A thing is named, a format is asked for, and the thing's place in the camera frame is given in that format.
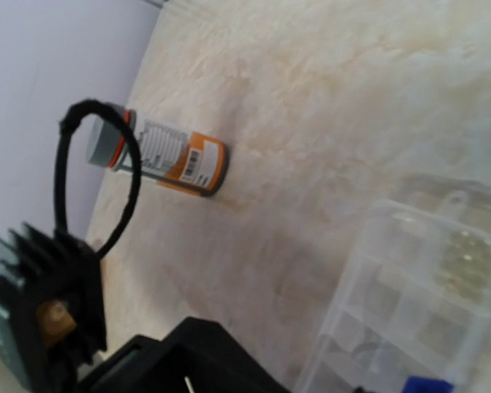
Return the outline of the clear plastic pill organizer box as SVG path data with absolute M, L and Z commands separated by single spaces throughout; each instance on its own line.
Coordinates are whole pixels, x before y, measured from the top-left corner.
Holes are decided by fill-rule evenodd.
M 467 192 L 367 213 L 298 392 L 476 392 L 491 336 L 491 233 Z

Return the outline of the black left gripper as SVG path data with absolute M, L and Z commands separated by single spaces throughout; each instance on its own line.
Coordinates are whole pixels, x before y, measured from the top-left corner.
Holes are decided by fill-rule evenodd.
M 286 392 L 214 321 L 185 318 L 163 340 L 136 335 L 77 392 Z

